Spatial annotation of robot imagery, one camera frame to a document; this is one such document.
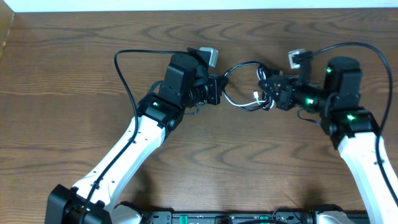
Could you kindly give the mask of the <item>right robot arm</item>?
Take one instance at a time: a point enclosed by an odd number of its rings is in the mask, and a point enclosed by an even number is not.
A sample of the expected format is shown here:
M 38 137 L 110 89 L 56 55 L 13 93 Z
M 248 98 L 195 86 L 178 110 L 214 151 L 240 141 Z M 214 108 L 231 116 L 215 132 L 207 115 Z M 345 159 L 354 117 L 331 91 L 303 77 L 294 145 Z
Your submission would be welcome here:
M 273 76 L 259 87 L 288 111 L 299 107 L 316 113 L 317 124 L 330 137 L 333 147 L 349 167 L 371 223 L 397 223 L 397 176 L 386 154 L 381 125 L 360 106 L 362 71 L 349 57 L 328 61 L 323 87 L 308 83 L 310 61 L 300 64 L 297 76 Z

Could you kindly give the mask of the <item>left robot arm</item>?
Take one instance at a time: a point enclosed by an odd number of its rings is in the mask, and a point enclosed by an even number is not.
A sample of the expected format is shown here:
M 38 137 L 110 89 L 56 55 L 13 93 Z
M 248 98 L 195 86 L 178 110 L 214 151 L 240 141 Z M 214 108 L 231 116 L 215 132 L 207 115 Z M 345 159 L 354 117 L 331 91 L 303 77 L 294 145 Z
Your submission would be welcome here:
M 218 51 L 172 51 L 165 78 L 133 104 L 126 132 L 99 164 L 72 188 L 57 185 L 47 199 L 46 223 L 140 223 L 142 215 L 118 203 L 142 163 L 181 123 L 187 108 L 217 105 L 228 79 L 212 75 Z

